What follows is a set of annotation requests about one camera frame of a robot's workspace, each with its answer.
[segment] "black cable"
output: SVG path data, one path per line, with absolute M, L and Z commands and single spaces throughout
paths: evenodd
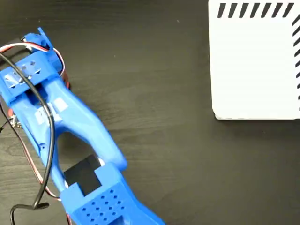
M 3 53 L 0 52 L 0 57 L 6 61 L 15 71 L 16 73 L 24 80 L 24 82 L 29 86 L 30 90 L 33 92 L 33 94 L 38 98 L 40 101 L 41 105 L 44 108 L 44 111 L 47 115 L 47 118 L 49 120 L 49 125 L 50 125 L 50 144 L 49 144 L 49 152 L 48 152 L 48 160 L 47 160 L 47 165 L 44 173 L 44 182 L 41 184 L 40 190 L 37 194 L 36 199 L 34 200 L 32 205 L 24 205 L 24 204 L 17 204 L 12 207 L 10 211 L 10 223 L 11 225 L 15 225 L 15 220 L 14 220 L 14 212 L 16 209 L 27 209 L 27 210 L 39 210 L 39 209 L 44 209 L 49 206 L 49 203 L 40 203 L 43 194 L 45 192 L 45 188 L 47 186 L 49 176 L 50 176 L 50 170 L 52 166 L 52 161 L 53 161 L 53 155 L 54 155 L 54 142 L 55 142 L 55 129 L 54 129 L 54 119 L 51 110 L 49 109 L 47 103 L 43 99 L 43 97 L 40 95 L 38 90 L 35 88 L 33 83 L 26 77 L 26 75 L 23 74 L 23 72 L 15 65 L 13 61 L 11 61 L 8 57 L 6 57 Z

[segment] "perforated panel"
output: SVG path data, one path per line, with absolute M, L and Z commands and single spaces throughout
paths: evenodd
M 126 214 L 130 204 L 130 197 L 118 184 L 85 204 L 75 214 L 81 221 L 86 221 L 86 225 L 108 225 Z

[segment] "white wire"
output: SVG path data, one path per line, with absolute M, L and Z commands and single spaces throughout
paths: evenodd
M 30 48 L 34 48 L 34 49 L 37 49 L 37 50 L 40 50 L 42 52 L 47 52 L 48 50 L 45 49 L 45 48 L 42 48 L 34 43 L 28 43 L 28 42 L 20 42 L 20 43 L 12 43 L 12 44 L 8 44 L 8 45 L 5 45 L 5 46 L 2 46 L 0 47 L 0 52 L 4 52 L 12 47 L 16 47 L 16 46 L 25 46 L 25 47 L 30 47 Z M 65 68 L 66 68 L 66 65 L 65 65 L 65 62 L 64 62 L 64 59 L 62 58 L 62 55 L 61 53 L 56 49 L 56 48 L 53 48 L 53 50 L 55 51 L 55 53 L 58 55 L 61 63 L 62 63 L 62 70 L 60 72 L 60 76 L 63 75 L 63 73 L 65 72 Z

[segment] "black stripe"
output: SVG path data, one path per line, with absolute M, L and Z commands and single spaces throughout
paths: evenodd
M 240 10 L 240 18 L 243 18 L 245 15 L 245 12 L 248 8 L 249 3 L 243 3 L 242 9 Z
M 253 18 L 258 10 L 260 3 L 254 3 L 250 18 Z
M 289 15 L 289 13 L 290 13 L 292 7 L 294 6 L 294 4 L 295 4 L 295 3 L 289 3 L 289 4 L 287 5 L 287 8 L 286 8 L 286 10 L 285 10 L 285 13 L 283 14 L 283 17 L 284 17 L 284 18 L 286 18 L 287 15 Z
M 295 57 L 297 57 L 300 53 L 300 49 L 295 53 Z
M 292 22 L 292 26 L 296 24 L 300 20 L 300 14 L 297 16 L 297 18 Z
M 297 44 L 299 44 L 299 42 L 300 42 L 300 38 L 298 38 L 298 40 L 297 40 L 297 41 L 295 41 L 295 43 L 294 43 L 294 47 L 295 47 Z
M 224 13 L 225 6 L 226 6 L 226 3 L 220 3 L 219 13 L 217 15 L 218 18 L 222 17 L 222 15 Z
M 271 7 L 271 4 L 272 3 L 266 3 L 264 8 L 263 8 L 263 11 L 262 11 L 262 18 L 264 18 L 268 12 L 268 10 L 270 9 Z
M 233 14 L 234 14 L 234 11 L 235 11 L 237 5 L 238 5 L 237 3 L 232 3 L 231 4 L 228 18 L 232 18 L 233 17 Z
M 300 31 L 300 26 L 294 31 L 294 33 L 292 34 L 292 36 L 294 37 L 299 31 Z
M 273 12 L 273 15 L 272 15 L 272 18 L 276 17 L 278 12 L 280 11 L 281 7 L 282 7 L 283 3 L 282 2 L 279 2 L 277 3 L 277 5 L 275 6 L 275 9 L 274 9 L 274 12 Z

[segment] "wooden surface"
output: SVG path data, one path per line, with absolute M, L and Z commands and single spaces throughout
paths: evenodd
M 214 119 L 207 8 L 200 0 L 4 0 L 0 43 L 44 28 L 73 92 L 128 159 L 131 188 L 168 225 L 297 225 L 300 125 Z M 70 136 L 59 139 L 63 169 L 90 152 Z M 0 153 L 8 225 L 11 206 L 31 203 L 39 185 L 9 128 Z M 66 224 L 61 205 L 44 198 L 50 208 L 19 210 L 16 224 Z

